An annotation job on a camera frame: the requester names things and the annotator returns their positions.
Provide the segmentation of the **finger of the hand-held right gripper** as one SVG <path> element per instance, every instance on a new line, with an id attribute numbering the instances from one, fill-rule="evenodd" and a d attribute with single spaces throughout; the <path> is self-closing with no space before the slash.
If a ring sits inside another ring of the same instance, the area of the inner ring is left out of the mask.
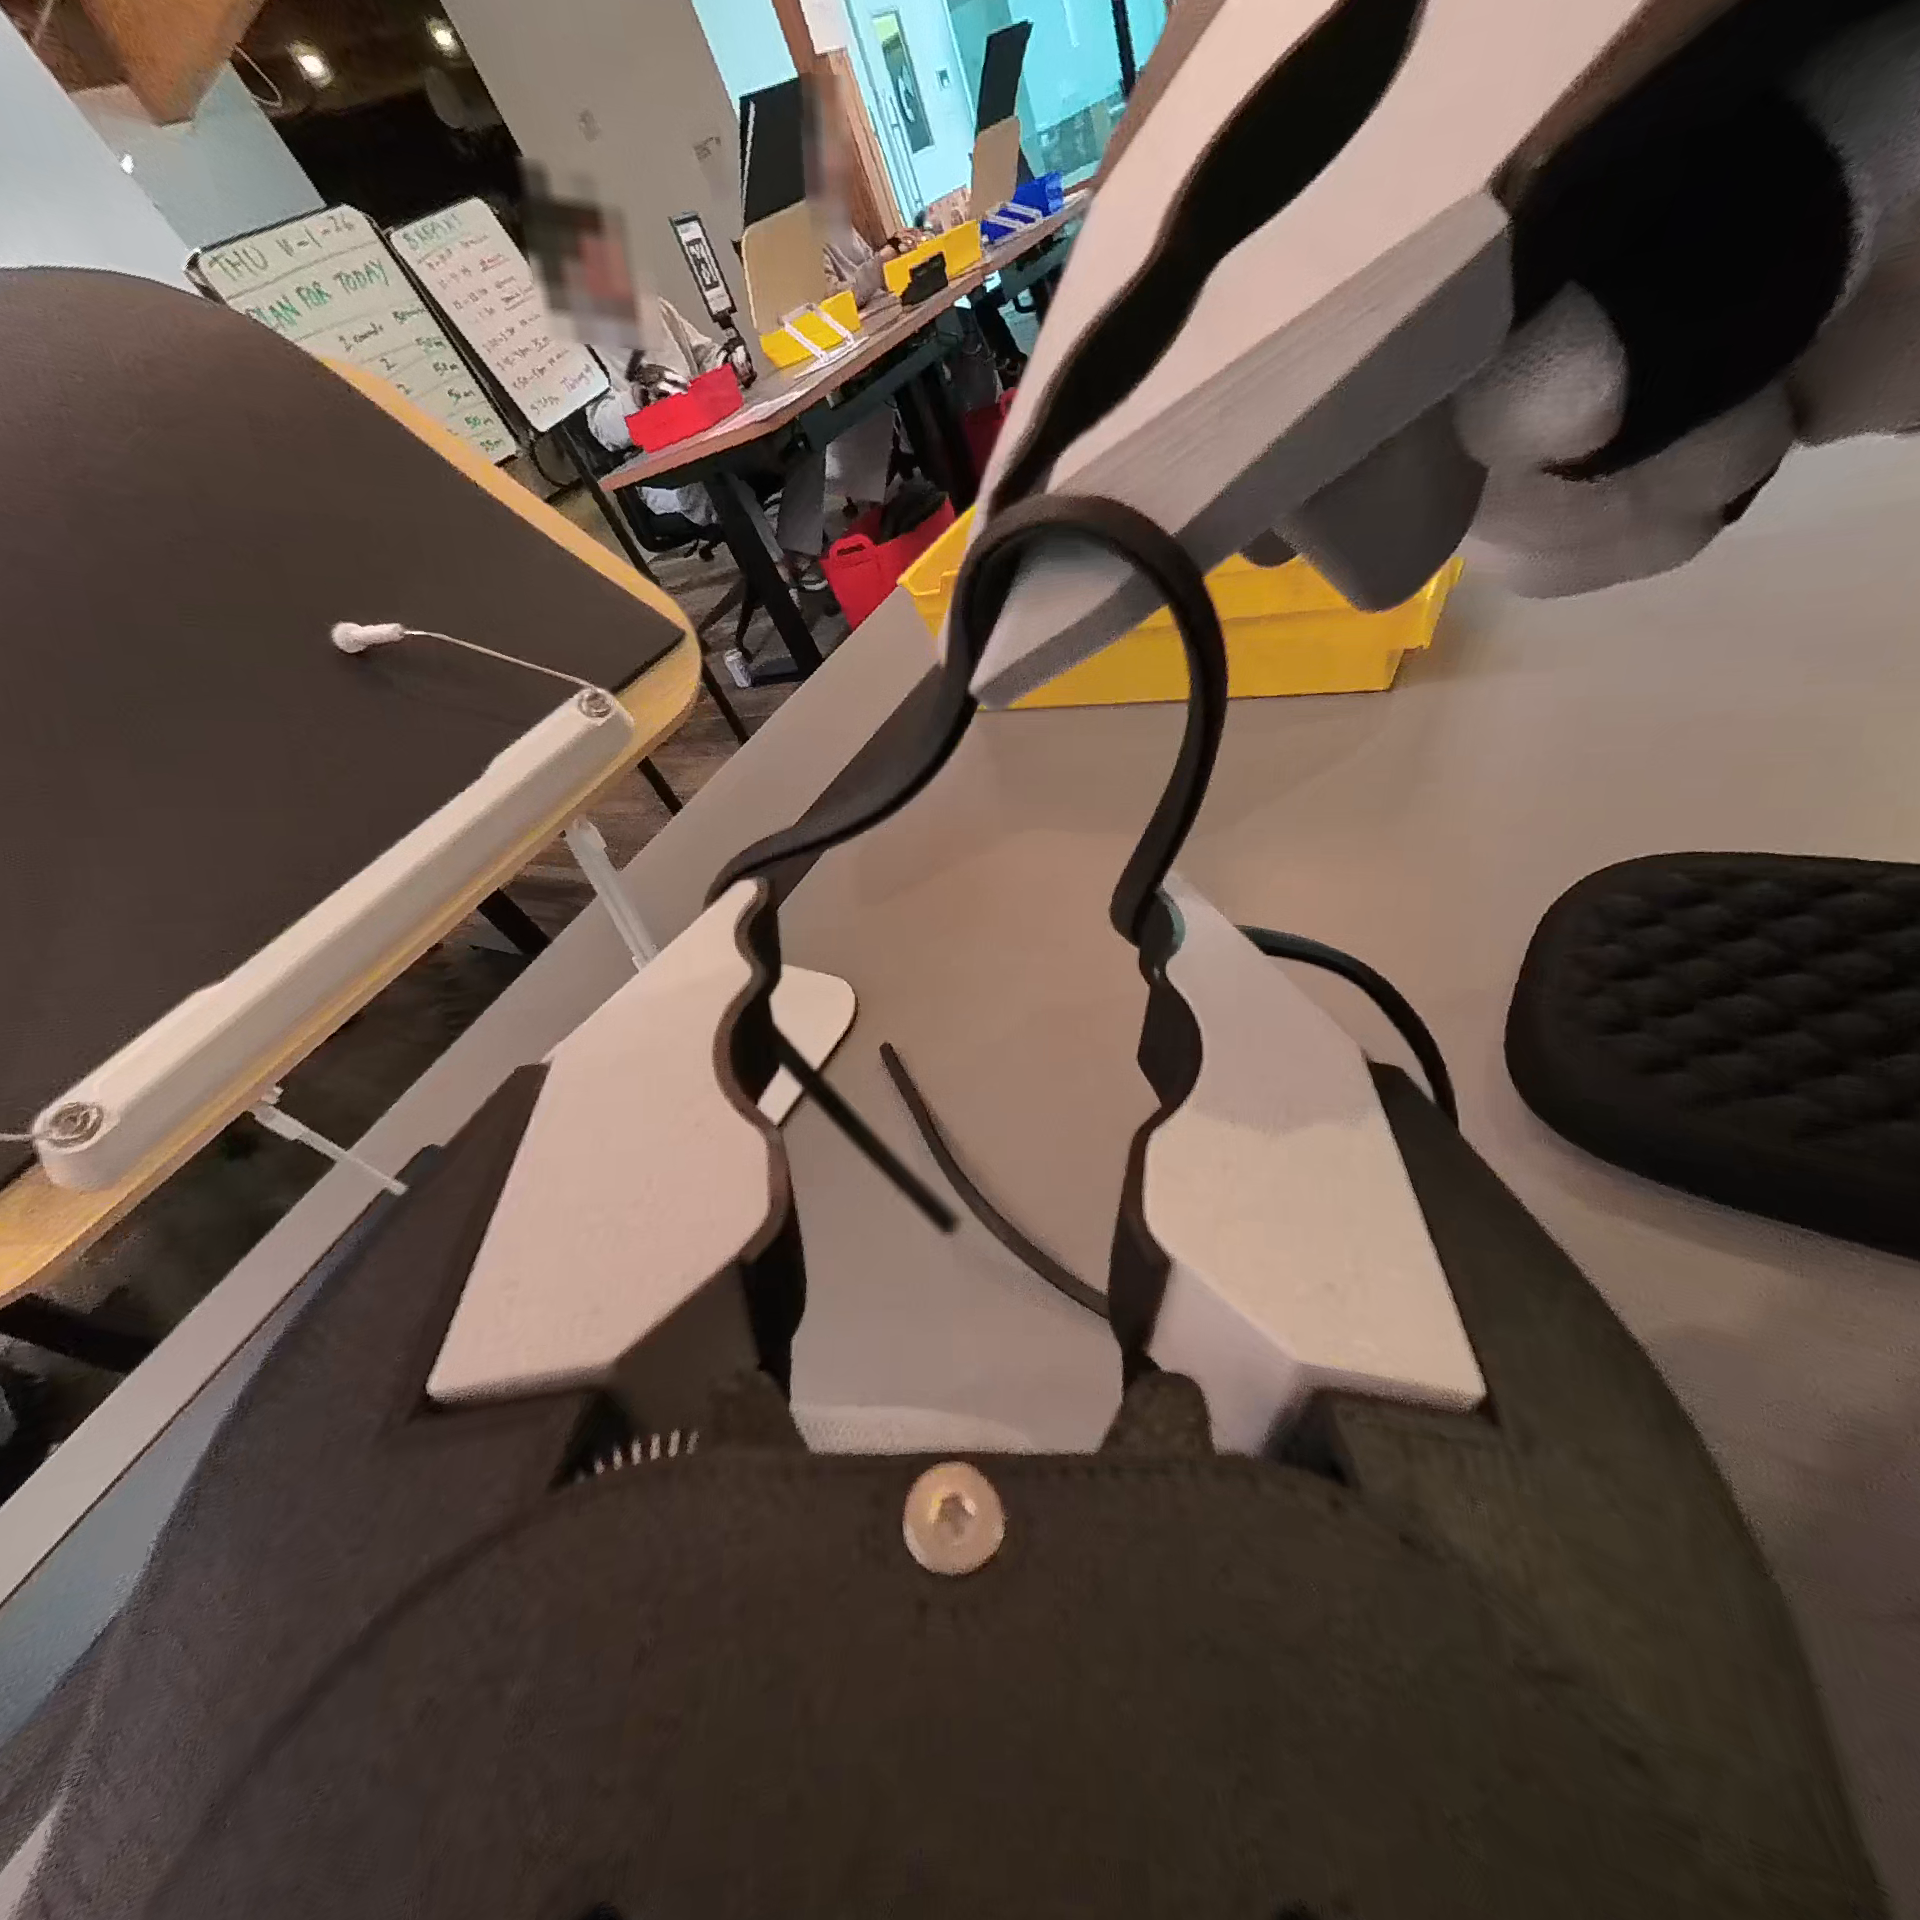
<path id="1" fill-rule="evenodd" d="M 1285 549 L 1352 608 L 1467 540 L 1453 398 L 1517 319 L 1517 204 L 1699 4 L 1194 4 L 1167 27 L 986 477 L 1115 503 L 1209 573 Z"/>
<path id="2" fill-rule="evenodd" d="M 1377 4 L 1189 4 L 1165 35 L 980 489 L 1285 519 L 1362 458 L 1311 419 L 1379 349 Z"/>

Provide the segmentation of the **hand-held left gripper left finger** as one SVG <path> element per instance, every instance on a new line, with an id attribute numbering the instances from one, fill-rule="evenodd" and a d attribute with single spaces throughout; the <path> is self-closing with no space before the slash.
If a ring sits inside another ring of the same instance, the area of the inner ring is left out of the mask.
<path id="1" fill-rule="evenodd" d="M 557 1045 L 427 1377 L 439 1407 L 600 1388 L 791 1391 L 804 1241 L 782 1122 L 803 1083 L 765 880 L 733 885 Z"/>

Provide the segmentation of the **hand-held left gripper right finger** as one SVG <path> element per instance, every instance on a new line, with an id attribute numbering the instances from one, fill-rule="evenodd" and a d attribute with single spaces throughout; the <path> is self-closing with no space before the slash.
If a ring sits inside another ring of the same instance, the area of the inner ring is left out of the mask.
<path id="1" fill-rule="evenodd" d="M 1192 1382 L 1212 1450 L 1348 1397 L 1470 1414 L 1486 1385 L 1360 1045 L 1182 876 L 1142 925 L 1135 1136 L 1109 1277 L 1135 1377 Z"/>

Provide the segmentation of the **yellow plastic bin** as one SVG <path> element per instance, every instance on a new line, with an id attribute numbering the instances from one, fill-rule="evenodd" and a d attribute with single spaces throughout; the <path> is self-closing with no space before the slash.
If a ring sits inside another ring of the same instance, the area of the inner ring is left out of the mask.
<path id="1" fill-rule="evenodd" d="M 1405 657 L 1431 649 L 1465 571 L 1453 558 L 1408 601 L 1360 612 L 1304 561 L 1230 558 L 1209 576 L 1236 701 L 1389 693 Z M 1189 667 L 1170 612 L 1157 612 L 1091 660 L 1016 701 L 1016 708 L 1178 704 Z"/>

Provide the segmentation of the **wooden tray with black pad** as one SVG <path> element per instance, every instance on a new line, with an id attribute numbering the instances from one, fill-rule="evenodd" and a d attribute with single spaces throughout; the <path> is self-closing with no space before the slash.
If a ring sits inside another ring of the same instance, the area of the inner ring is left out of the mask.
<path id="1" fill-rule="evenodd" d="M 1020 19 L 998 27 L 982 44 L 967 214 L 976 225 L 1002 209 L 1020 184 L 1020 88 L 1032 32 L 1032 24 Z"/>
<path id="2" fill-rule="evenodd" d="M 695 708 L 688 618 L 393 388 L 4 268 L 4 1330 Z"/>
<path id="3" fill-rule="evenodd" d="M 829 274 L 815 202 L 815 100 L 806 78 L 788 78 L 740 98 L 739 252 L 748 310 L 761 334 L 826 297 Z"/>

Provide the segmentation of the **small yellow bin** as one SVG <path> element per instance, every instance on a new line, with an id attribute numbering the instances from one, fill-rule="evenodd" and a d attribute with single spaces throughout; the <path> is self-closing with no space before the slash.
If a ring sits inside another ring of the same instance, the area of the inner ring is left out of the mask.
<path id="1" fill-rule="evenodd" d="M 817 369 L 854 349 L 863 316 L 852 289 L 791 310 L 761 334 L 761 351 L 775 370 Z"/>
<path id="2" fill-rule="evenodd" d="M 982 225 L 962 220 L 891 256 L 883 265 L 885 289 L 903 307 L 919 307 L 971 276 L 985 255 Z"/>

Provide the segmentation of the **long work table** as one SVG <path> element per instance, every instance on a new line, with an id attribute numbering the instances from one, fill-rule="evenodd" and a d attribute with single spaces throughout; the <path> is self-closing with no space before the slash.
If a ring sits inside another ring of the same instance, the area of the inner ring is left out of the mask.
<path id="1" fill-rule="evenodd" d="M 784 573 L 773 520 L 750 489 L 750 477 L 777 458 L 823 451 L 861 420 L 907 404 L 908 441 L 957 512 L 980 489 L 980 466 L 951 396 L 949 361 L 958 349 L 951 316 L 982 293 L 1020 293 L 1032 283 L 1025 263 L 1046 255 L 1093 204 L 1093 186 L 1069 190 L 1064 206 L 1004 245 L 985 251 L 929 300 L 879 315 L 842 352 L 769 379 L 756 396 L 714 427 L 660 453 L 638 453 L 594 482 L 616 537 L 630 556 L 638 537 L 616 498 L 648 487 L 699 485 L 707 490 L 740 584 L 771 618 L 787 663 L 745 665 L 740 687 L 782 687 L 808 679 L 824 655 Z"/>

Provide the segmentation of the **red container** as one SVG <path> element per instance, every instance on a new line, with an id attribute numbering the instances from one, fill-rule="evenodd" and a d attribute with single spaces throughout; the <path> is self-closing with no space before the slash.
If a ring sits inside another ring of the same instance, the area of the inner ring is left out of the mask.
<path id="1" fill-rule="evenodd" d="M 829 538 L 821 565 L 849 629 L 856 631 L 873 617 L 955 523 L 957 512 L 944 493 L 903 494 L 863 509 L 840 534 Z"/>

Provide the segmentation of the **red plastic bin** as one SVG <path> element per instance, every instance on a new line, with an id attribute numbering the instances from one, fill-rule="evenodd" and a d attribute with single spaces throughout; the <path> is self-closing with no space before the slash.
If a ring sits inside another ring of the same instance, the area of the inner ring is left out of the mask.
<path id="1" fill-rule="evenodd" d="M 721 365 L 679 392 L 632 407 L 624 419 L 626 433 L 638 454 L 658 456 L 733 420 L 745 398 L 733 365 Z"/>

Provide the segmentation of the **whiteboard on stand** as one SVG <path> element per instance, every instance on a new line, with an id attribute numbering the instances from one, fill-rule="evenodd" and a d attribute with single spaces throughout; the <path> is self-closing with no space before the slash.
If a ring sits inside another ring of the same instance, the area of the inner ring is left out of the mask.
<path id="1" fill-rule="evenodd" d="M 376 225 L 349 204 L 199 248 L 187 272 L 229 310 L 302 351 L 369 373 L 493 466 L 516 434 Z"/>
<path id="2" fill-rule="evenodd" d="M 553 315 L 493 204 L 446 204 L 391 227 L 386 239 L 532 434 L 565 427 L 612 392 L 603 365 Z"/>

